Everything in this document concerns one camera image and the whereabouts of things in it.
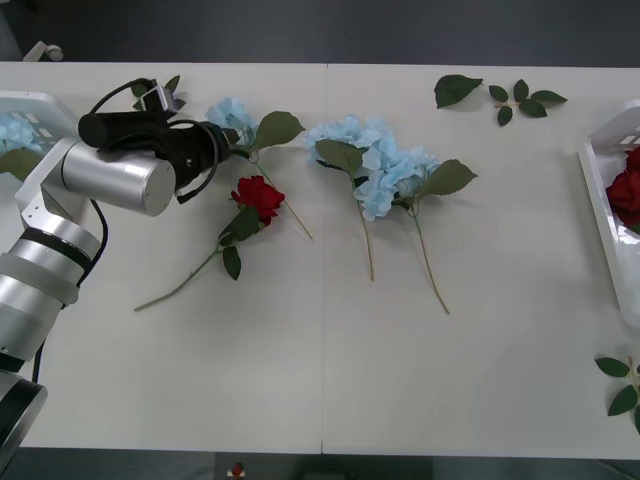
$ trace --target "loose leaf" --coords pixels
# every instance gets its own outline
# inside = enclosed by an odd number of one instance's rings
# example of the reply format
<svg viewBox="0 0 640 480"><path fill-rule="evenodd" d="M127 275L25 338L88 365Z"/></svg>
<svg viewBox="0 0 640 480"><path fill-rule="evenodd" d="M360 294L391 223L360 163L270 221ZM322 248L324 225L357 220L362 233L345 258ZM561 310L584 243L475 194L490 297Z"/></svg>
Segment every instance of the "loose leaf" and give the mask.
<svg viewBox="0 0 640 480"><path fill-rule="evenodd" d="M560 96L550 90L539 90L531 95L531 99L537 102L545 103L564 103L567 101L567 99L563 96Z"/></svg>
<svg viewBox="0 0 640 480"><path fill-rule="evenodd" d="M348 143L337 140L320 140L316 143L316 150L328 164L344 170L351 177L362 166L364 151Z"/></svg>
<svg viewBox="0 0 640 480"><path fill-rule="evenodd" d="M222 231L218 239L228 241L226 238L228 235L233 240L241 242L256 233L259 228L260 214L258 213L258 209L255 207L246 207L231 220L231 223Z"/></svg>
<svg viewBox="0 0 640 480"><path fill-rule="evenodd" d="M133 93L134 96L140 98L142 95L147 93L147 87L145 87L141 83L136 83L133 87L131 87L131 93Z"/></svg>
<svg viewBox="0 0 640 480"><path fill-rule="evenodd" d="M631 370L626 363L609 357L596 358L596 365L603 373L611 377L626 377Z"/></svg>
<svg viewBox="0 0 640 480"><path fill-rule="evenodd" d="M180 83L180 75L176 75L171 80L169 80L167 84L164 86L164 88L169 90L171 93L176 93L176 89L178 88L178 83Z"/></svg>
<svg viewBox="0 0 640 480"><path fill-rule="evenodd" d="M218 237L218 245L221 247L228 247L233 243L233 235L229 231L223 231Z"/></svg>
<svg viewBox="0 0 640 480"><path fill-rule="evenodd" d="M547 116L545 108L540 102L536 102L535 100L523 100L519 107L522 113L533 118L542 118Z"/></svg>
<svg viewBox="0 0 640 480"><path fill-rule="evenodd" d="M296 138L304 127L289 112L271 112L264 117L258 127L255 146L257 149L284 145Z"/></svg>
<svg viewBox="0 0 640 480"><path fill-rule="evenodd" d="M458 160L447 160L424 181L416 194L418 200L427 195L450 195L466 187L477 175Z"/></svg>
<svg viewBox="0 0 640 480"><path fill-rule="evenodd" d="M609 412L607 415L610 417L620 415L624 412L628 412L638 403L638 394L633 388L633 385L627 385L618 392L616 397L611 402Z"/></svg>
<svg viewBox="0 0 640 480"><path fill-rule="evenodd" d="M513 110L511 109L511 107L500 107L500 110L498 110L498 125L500 125L501 127L504 127L507 123L509 123L511 121L511 119L513 118Z"/></svg>
<svg viewBox="0 0 640 480"><path fill-rule="evenodd" d="M434 89L438 108L458 103L481 83L481 78L469 78L464 75L445 75L438 80Z"/></svg>
<svg viewBox="0 0 640 480"><path fill-rule="evenodd" d="M240 270L242 269L242 262L240 261L240 255L238 255L238 249L236 247L228 247L222 251L222 261L224 262L224 268L227 273L234 280L238 280L240 276Z"/></svg>
<svg viewBox="0 0 640 480"><path fill-rule="evenodd" d="M518 80L513 87L513 98L516 102L522 102L529 96L529 85L524 80Z"/></svg>
<svg viewBox="0 0 640 480"><path fill-rule="evenodd" d="M26 148L11 150L0 156L0 173L10 173L24 182L40 160L40 155Z"/></svg>
<svg viewBox="0 0 640 480"><path fill-rule="evenodd" d="M504 103L509 100L509 94L507 93L507 91L504 88L499 87L498 85L491 85L489 87L489 93L491 94L493 99L498 102Z"/></svg>

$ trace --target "light blue flower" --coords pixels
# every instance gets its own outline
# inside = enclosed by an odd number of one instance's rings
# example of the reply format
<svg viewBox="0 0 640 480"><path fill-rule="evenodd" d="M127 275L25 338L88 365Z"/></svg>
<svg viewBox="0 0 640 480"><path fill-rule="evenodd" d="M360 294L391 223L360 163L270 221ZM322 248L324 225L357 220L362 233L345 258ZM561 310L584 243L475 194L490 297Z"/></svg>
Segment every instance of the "light blue flower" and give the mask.
<svg viewBox="0 0 640 480"><path fill-rule="evenodd" d="M393 193L380 188L383 172L376 170L353 192L357 200L362 203L362 216L372 222L376 217L384 217L391 210Z"/></svg>
<svg viewBox="0 0 640 480"><path fill-rule="evenodd" d="M429 155L424 147L398 149L391 128L378 116L367 119L363 126L358 117L347 115L339 122L323 123L309 130L304 139L311 160L322 160L315 144L323 139L367 148L356 178L367 176L368 180L353 194L362 205L364 218L369 221L389 213L396 194L402 197L415 195L439 166L435 156Z"/></svg>
<svg viewBox="0 0 640 480"><path fill-rule="evenodd" d="M233 128L240 135L240 145L252 144L258 129L257 123L247 113L242 102L227 97L207 111L207 120L221 128Z"/></svg>
<svg viewBox="0 0 640 480"><path fill-rule="evenodd" d="M382 180L380 181L381 188L394 190L394 193L397 191L396 184L400 180L418 175L416 165L411 162L411 157L406 154L406 152L402 152L402 155L396 155L394 159L397 159L398 156L402 158L385 169Z"/></svg>
<svg viewBox="0 0 640 480"><path fill-rule="evenodd" d="M25 118L0 113L0 153L18 148L43 153L42 147L36 143L36 133L31 122Z"/></svg>

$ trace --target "flower stem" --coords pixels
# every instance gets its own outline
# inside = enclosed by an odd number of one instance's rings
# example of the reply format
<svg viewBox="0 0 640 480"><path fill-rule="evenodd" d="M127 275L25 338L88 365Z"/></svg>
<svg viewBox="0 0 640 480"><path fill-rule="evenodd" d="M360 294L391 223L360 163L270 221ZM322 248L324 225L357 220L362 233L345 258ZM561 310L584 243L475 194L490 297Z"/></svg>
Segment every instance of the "flower stem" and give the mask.
<svg viewBox="0 0 640 480"><path fill-rule="evenodd" d="M433 284L433 290L436 292L436 296L438 297L438 300L440 300L440 303L442 304L442 308L444 308L444 311L447 312L447 315L451 315L451 312L449 312L449 309L445 305L444 300L442 300L442 297L440 296L440 292L438 291L438 285L436 284L436 281L433 278L433 273L431 272L431 266L429 265L429 259L427 258L427 248L424 245L424 237L422 236L422 229L420 228L420 222L418 222L418 215L414 213L413 215L411 215L411 217L413 217L413 221L416 223L416 228L418 229L418 235L420 235L420 245L422 245L422 255L424 256L424 261L427 264L427 270L429 271L429 278L431 278L431 283Z"/></svg>
<svg viewBox="0 0 640 480"><path fill-rule="evenodd" d="M275 188L276 190L278 190L278 187L276 187L276 184L273 183L273 180L271 180L271 178L269 177L269 175L267 174L267 172L265 171L264 168L262 168L262 166L256 162L254 163L254 165L256 166L256 168L258 170L260 170L260 173L262 174L262 176L264 178L267 179L267 182L269 182L271 184L271 186L273 188ZM293 211L293 208L291 208L291 205L289 205L289 202L287 202L287 199L284 199L284 204L287 206L287 208L289 209L289 211L293 214L293 216L295 217L295 219L298 221L298 223L300 224L300 226L304 229L304 231L306 232L306 234L309 236L309 238L311 240L313 240L313 236L311 235L311 232L309 232L309 230L307 229L307 227L304 226L304 223L302 223L302 220L300 220L300 217L298 217L298 215L296 215L296 212Z"/></svg>
<svg viewBox="0 0 640 480"><path fill-rule="evenodd" d="M173 297L176 293L178 293L180 290L182 290L184 287L187 286L187 284L193 280L193 278L198 275L198 273L200 273L200 271L211 261L213 260L213 258L216 255L219 255L222 253L222 250L220 250L220 245L218 245L216 247L216 249L213 251L213 253L211 255L209 255L207 257L207 259L202 262L200 264L200 266L198 268L196 268L193 272L191 272L189 274L189 276L187 277L187 279L182 282L180 285L178 285L176 288L174 288L173 290L171 290L169 293L167 293L166 295L163 295L160 298L156 298L155 300L152 300L150 302L145 303L144 305L140 305L139 307L136 307L133 309L134 312L141 312L142 310L145 310L149 307L152 307L154 305L156 305L157 303L163 302L165 300L168 300L169 298Z"/></svg>
<svg viewBox="0 0 640 480"><path fill-rule="evenodd" d="M371 255L371 240L369 239L369 229L367 228L367 224L365 222L364 216L362 215L362 209L360 208L360 204L358 200L356 200L356 207L358 207L358 213L360 214L360 221L362 222L362 228L364 228L364 235L367 238L367 253L369 254L369 274L371 276L371 281L375 281L375 277L373 275L373 257Z"/></svg>

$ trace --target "white basket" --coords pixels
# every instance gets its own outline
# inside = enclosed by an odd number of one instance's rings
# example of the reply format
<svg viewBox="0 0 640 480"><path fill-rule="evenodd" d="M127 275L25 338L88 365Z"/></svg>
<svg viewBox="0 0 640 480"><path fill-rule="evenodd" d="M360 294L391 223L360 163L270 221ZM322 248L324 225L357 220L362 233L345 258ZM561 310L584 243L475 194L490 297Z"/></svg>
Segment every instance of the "white basket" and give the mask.
<svg viewBox="0 0 640 480"><path fill-rule="evenodd" d="M45 154L63 137L78 136L76 116L46 93L0 91L0 113L27 119Z"/></svg>
<svg viewBox="0 0 640 480"><path fill-rule="evenodd" d="M63 137L78 136L78 119L51 95L0 91L0 113L31 122L45 154ZM13 245L23 230L15 199L20 188L20 182L11 175L0 175L0 252Z"/></svg>
<svg viewBox="0 0 640 480"><path fill-rule="evenodd" d="M640 326L640 235L611 211L606 189L626 168L625 150L640 147L640 100L625 103L580 147L580 162L622 316Z"/></svg>

